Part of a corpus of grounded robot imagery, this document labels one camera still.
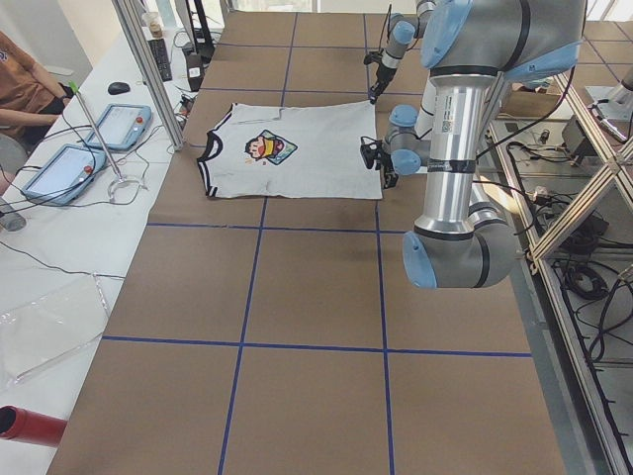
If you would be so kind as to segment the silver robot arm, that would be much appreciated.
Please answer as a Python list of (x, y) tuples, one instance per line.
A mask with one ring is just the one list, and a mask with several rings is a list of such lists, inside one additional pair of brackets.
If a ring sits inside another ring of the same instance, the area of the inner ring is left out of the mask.
[(368, 92), (368, 99), (372, 104), (377, 102), (390, 85), (406, 53), (423, 38), (436, 2), (416, 1), (415, 8), (414, 15), (388, 11), (383, 25), (383, 32), (387, 34), (386, 45), (365, 54), (363, 63), (366, 66), (377, 65), (376, 80)]
[(377, 99), (408, 47), (420, 43), (429, 73), (418, 108), (396, 107), (381, 155), (397, 175), (426, 172), (422, 214), (403, 239), (409, 281), (419, 287), (485, 288), (516, 258), (512, 230), (475, 180), (497, 80), (540, 80), (578, 61), (583, 1), (420, 1), (396, 15), (387, 45), (372, 55)]

